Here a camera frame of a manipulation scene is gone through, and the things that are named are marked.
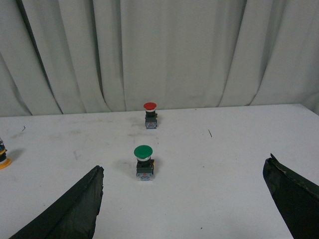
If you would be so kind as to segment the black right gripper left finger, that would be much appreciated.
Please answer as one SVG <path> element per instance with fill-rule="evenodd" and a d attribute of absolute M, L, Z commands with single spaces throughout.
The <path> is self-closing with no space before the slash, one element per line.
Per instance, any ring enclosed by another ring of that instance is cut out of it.
<path fill-rule="evenodd" d="M 12 239 L 91 239 L 103 197 L 104 169 L 95 166 Z"/>

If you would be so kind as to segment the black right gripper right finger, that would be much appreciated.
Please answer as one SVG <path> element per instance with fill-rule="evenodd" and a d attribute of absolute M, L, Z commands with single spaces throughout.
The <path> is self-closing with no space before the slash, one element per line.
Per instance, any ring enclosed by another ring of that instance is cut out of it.
<path fill-rule="evenodd" d="M 319 186 L 281 164 L 265 160 L 263 178 L 276 207 L 295 239 L 319 237 Z"/>

